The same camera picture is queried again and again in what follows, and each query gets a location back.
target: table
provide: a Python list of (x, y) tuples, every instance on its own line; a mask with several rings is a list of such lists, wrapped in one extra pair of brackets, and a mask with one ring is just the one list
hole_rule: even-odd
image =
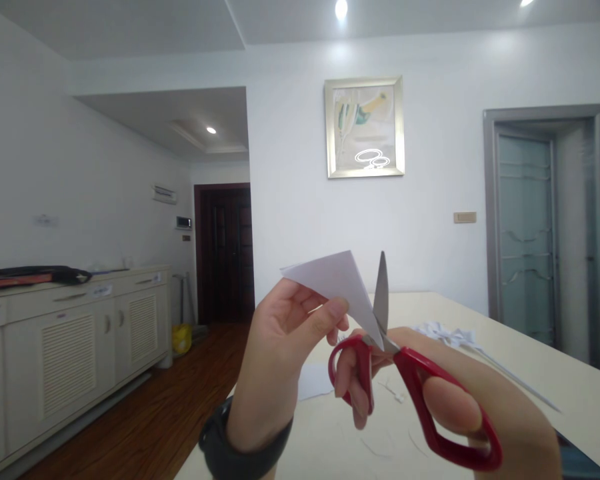
[[(391, 293), (389, 308), (390, 327), (439, 321), (447, 329), (475, 330), (486, 352), (562, 410), (558, 413), (527, 394), (556, 430), (600, 465), (600, 370), (437, 293)], [(326, 363), (331, 350), (323, 340), (307, 362)], [(472, 479), (470, 471), (429, 450), (410, 397), (404, 403), (396, 401), (379, 384), (386, 380), (394, 390), (407, 391), (395, 367), (383, 369), (374, 379), (375, 411), (362, 432), (353, 426), (351, 408), (333, 394), (300, 402), (276, 478)], [(196, 446), (176, 480), (210, 478)]]

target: scissors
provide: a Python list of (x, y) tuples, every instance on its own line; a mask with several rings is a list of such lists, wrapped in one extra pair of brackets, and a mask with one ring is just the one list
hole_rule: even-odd
[[(467, 391), (458, 380), (448, 372), (440, 368), (424, 355), (408, 347), (398, 347), (387, 336), (387, 324), (389, 322), (389, 280), (387, 278), (387, 262), (385, 253), (380, 256), (380, 268), (378, 280), (375, 287), (375, 298), (373, 300), (373, 314), (380, 330), (383, 340), (384, 351), (393, 354), (393, 362), (402, 376), (407, 390), (413, 400), (415, 410), (418, 414), (422, 430), (429, 448), (442, 458), (449, 460), (462, 467), (478, 471), (496, 470), (502, 464), (502, 446), (500, 440), (485, 411), (480, 407), (482, 413), (482, 430), (486, 434), (490, 448), (478, 449), (459, 445), (442, 437), (436, 430), (433, 418), (425, 404), (422, 393), (423, 381), (420, 372), (425, 372), (432, 377), (440, 377)], [(369, 398), (369, 415), (373, 412), (373, 390), (371, 388), (371, 350), (377, 344), (368, 335), (355, 335), (338, 343), (329, 358), (329, 378), (335, 386), (335, 358), (338, 352), (345, 348), (353, 348), (357, 356), (358, 376), (360, 384)], [(351, 405), (351, 396), (347, 392), (343, 399)]]

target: doorway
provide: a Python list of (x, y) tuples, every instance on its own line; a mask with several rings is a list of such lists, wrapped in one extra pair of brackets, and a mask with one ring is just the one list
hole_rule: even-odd
[(194, 185), (198, 316), (242, 323), (255, 310), (251, 186)]
[(489, 316), (600, 369), (600, 105), (485, 112)]

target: yellow bucket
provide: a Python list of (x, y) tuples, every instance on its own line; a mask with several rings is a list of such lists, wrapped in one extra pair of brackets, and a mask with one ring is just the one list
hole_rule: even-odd
[(176, 355), (184, 355), (191, 348), (191, 326), (184, 323), (171, 327), (171, 346)]

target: wall outlet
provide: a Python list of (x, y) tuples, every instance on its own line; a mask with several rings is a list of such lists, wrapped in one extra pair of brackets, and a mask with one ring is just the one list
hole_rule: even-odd
[(453, 214), (454, 223), (475, 223), (477, 214), (476, 212), (455, 212)]
[(33, 218), (33, 224), (38, 227), (56, 228), (60, 224), (59, 217), (50, 217), (48, 215), (38, 215)]

